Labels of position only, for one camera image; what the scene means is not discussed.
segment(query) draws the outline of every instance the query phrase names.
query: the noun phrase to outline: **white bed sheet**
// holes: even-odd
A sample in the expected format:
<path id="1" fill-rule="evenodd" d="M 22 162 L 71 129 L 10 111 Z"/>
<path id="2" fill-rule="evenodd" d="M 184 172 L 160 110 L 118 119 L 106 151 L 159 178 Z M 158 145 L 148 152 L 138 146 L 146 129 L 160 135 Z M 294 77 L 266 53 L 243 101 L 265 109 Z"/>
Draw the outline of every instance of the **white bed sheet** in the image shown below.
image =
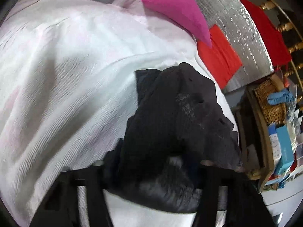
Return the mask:
<path id="1" fill-rule="evenodd" d="M 134 71 L 190 63 L 214 81 L 196 41 L 139 0 L 23 0 L 0 28 L 0 192 L 26 227 L 63 166 L 101 159 L 137 108 Z M 216 84 L 218 104 L 237 126 Z M 194 214 L 106 193 L 115 227 L 188 227 Z M 89 226 L 79 188 L 82 226 Z M 222 225 L 225 212 L 218 212 Z"/>

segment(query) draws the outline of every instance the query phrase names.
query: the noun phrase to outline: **blue cloth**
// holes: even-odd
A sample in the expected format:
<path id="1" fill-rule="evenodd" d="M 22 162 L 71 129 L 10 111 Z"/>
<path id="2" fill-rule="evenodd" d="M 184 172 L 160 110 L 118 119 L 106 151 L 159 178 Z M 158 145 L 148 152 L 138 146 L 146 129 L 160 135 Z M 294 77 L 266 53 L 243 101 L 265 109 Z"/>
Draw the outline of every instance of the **blue cloth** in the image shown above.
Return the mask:
<path id="1" fill-rule="evenodd" d="M 269 105 L 277 105 L 280 103 L 289 103 L 294 101 L 293 94 L 288 89 L 282 89 L 280 92 L 275 92 L 267 96 Z"/>

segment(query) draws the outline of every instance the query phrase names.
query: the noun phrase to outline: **pillow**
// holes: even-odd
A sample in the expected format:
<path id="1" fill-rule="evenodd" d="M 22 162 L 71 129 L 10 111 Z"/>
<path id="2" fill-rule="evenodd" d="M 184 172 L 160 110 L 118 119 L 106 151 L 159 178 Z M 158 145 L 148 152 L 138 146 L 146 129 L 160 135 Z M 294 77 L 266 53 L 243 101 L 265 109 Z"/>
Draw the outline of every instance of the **pillow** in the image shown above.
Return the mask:
<path id="1" fill-rule="evenodd" d="M 284 43 L 282 34 L 275 28 L 261 8 L 248 0 L 240 0 L 254 21 L 273 67 L 283 66 L 291 61 L 291 55 Z"/>
<path id="2" fill-rule="evenodd" d="M 223 89 L 242 66 L 242 62 L 217 25 L 214 25 L 209 31 L 212 48 L 210 49 L 204 42 L 198 41 L 198 54 L 219 87 Z"/>
<path id="3" fill-rule="evenodd" d="M 211 47 L 209 29 L 195 0 L 141 0 L 147 8 L 162 13 Z"/>

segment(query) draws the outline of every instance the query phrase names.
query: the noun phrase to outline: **silver foil sheet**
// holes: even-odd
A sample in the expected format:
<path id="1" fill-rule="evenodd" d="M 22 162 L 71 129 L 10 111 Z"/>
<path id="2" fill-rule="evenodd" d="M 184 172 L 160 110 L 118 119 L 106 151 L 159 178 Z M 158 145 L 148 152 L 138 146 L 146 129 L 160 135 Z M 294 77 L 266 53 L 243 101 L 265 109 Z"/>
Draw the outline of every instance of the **silver foil sheet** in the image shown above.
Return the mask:
<path id="1" fill-rule="evenodd" d="M 273 72 L 264 42 L 248 11 L 239 0 L 196 0 L 209 28 L 218 25 L 238 53 L 243 66 L 228 82 L 227 93 Z"/>

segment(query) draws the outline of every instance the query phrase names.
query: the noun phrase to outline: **dark red cloth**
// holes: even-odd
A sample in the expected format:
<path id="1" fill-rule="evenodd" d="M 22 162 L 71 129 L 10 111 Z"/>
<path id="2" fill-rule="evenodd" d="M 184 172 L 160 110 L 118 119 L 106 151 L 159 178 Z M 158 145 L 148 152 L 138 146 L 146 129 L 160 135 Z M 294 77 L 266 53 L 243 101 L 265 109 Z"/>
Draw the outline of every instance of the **dark red cloth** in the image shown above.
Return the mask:
<path id="1" fill-rule="evenodd" d="M 217 25 L 214 25 L 209 32 L 212 48 L 198 40 L 198 54 L 219 87 L 223 89 L 242 66 L 242 62 Z"/>
<path id="2" fill-rule="evenodd" d="M 261 8 L 248 0 L 240 0 L 254 21 L 272 60 L 272 65 L 283 66 L 291 61 L 282 34 L 274 27 Z"/>

